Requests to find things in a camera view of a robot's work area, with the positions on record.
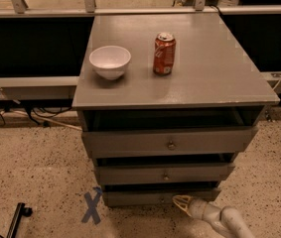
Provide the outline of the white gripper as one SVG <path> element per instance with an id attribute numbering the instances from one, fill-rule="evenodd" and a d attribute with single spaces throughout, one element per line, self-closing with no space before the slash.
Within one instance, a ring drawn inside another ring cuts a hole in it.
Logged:
<path id="1" fill-rule="evenodd" d="M 174 195 L 173 203 L 194 219 L 202 220 L 208 224 L 220 222 L 221 209 L 200 198 L 189 195 Z"/>

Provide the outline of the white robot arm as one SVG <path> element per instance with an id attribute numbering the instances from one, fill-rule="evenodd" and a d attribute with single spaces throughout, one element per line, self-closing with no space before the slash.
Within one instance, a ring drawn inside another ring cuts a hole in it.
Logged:
<path id="1" fill-rule="evenodd" d="M 235 207 L 220 208 L 190 195 L 175 195 L 173 202 L 190 217 L 208 223 L 224 238 L 255 238 Z"/>

